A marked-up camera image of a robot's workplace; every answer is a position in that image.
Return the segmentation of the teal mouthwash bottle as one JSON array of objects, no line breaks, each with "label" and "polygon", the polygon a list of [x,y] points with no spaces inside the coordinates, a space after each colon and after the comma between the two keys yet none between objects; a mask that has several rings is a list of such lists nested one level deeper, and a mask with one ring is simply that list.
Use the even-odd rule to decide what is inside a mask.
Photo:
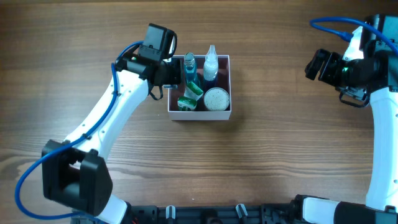
[{"label": "teal mouthwash bottle", "polygon": [[193,82],[198,87],[201,87],[199,77],[197,75],[197,63],[193,53],[188,52],[184,55],[183,69],[185,74],[186,84]]}]

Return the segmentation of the green white soap box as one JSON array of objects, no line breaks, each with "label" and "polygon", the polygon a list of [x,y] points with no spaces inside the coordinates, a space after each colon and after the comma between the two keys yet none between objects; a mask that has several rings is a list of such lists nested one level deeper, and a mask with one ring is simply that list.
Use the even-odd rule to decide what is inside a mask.
[{"label": "green white soap box", "polygon": [[177,100],[179,111],[194,111],[197,107],[197,100],[186,96],[180,96]]}]

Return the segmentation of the clear spray bottle blue label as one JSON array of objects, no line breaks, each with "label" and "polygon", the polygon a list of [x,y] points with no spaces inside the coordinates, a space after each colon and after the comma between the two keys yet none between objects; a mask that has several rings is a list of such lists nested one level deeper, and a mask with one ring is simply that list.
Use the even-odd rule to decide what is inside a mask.
[{"label": "clear spray bottle blue label", "polygon": [[209,90],[216,86],[218,78],[218,55],[214,45],[210,45],[208,53],[205,56],[205,63],[203,66],[203,79],[205,82],[205,89]]}]

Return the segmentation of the cotton swab round container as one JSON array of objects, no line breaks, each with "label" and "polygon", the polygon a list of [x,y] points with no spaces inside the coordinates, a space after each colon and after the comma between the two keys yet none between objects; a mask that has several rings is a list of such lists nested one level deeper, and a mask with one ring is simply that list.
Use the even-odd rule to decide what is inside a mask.
[{"label": "cotton swab round container", "polygon": [[204,105],[208,111],[224,111],[230,105],[230,95],[223,88],[211,88],[204,95]]}]

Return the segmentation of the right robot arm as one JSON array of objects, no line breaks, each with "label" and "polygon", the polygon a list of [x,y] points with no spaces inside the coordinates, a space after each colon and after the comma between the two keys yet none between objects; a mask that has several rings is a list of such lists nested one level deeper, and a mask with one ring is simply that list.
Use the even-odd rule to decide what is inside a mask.
[{"label": "right robot arm", "polygon": [[335,87],[346,105],[371,107],[373,167],[363,205],[299,195],[294,217],[306,223],[397,223],[397,16],[321,17],[309,24],[349,43],[344,55],[318,49],[305,76]]}]

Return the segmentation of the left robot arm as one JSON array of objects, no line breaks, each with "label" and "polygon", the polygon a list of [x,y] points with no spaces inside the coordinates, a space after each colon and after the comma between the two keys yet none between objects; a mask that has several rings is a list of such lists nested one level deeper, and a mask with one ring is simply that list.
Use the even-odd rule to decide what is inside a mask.
[{"label": "left robot arm", "polygon": [[143,41],[126,47],[111,64],[112,78],[85,120],[63,142],[42,150],[44,197],[105,223],[132,223],[131,206],[112,194],[106,161],[134,110],[153,87],[182,81],[174,31],[149,24]]}]

